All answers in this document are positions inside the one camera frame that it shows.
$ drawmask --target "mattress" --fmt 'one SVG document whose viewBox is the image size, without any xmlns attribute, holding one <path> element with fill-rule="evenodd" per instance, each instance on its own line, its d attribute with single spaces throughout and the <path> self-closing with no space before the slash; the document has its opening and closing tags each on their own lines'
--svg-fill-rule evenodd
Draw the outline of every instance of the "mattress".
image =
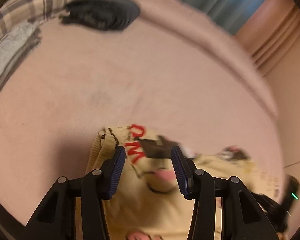
<svg viewBox="0 0 300 240">
<path fill-rule="evenodd" d="M 84 175 L 104 125 L 143 124 L 199 154 L 243 148 L 283 182 L 271 92 L 250 58 L 177 0 L 135 0 L 122 32 L 58 19 L 0 93 L 0 203 L 22 224 L 59 176 Z"/>
</svg>

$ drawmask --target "plaid blanket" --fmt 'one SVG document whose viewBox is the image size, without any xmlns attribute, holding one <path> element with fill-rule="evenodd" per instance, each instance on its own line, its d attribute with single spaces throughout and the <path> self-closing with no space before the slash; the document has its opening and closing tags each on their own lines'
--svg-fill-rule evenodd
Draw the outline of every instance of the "plaid blanket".
<svg viewBox="0 0 300 240">
<path fill-rule="evenodd" d="M 0 9 L 0 39 L 24 20 L 46 20 L 71 0 L 7 0 Z"/>
</svg>

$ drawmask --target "wall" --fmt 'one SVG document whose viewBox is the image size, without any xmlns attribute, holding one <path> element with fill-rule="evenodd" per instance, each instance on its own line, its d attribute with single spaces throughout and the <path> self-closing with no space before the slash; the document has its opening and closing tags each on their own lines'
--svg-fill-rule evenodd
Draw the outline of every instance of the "wall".
<svg viewBox="0 0 300 240">
<path fill-rule="evenodd" d="M 285 171 L 300 181 L 300 36 L 265 78 L 279 107 Z M 288 237 L 300 226 L 300 198 L 291 215 Z"/>
</svg>

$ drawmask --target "black clothing item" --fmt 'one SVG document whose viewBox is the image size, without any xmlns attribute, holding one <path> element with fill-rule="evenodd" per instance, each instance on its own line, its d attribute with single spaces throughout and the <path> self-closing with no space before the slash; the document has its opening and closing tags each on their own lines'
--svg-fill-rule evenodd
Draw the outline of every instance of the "black clothing item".
<svg viewBox="0 0 300 240">
<path fill-rule="evenodd" d="M 63 23 L 77 23 L 98 30 L 123 30 L 140 14 L 131 0 L 74 0 L 65 6 L 70 11 Z"/>
</svg>

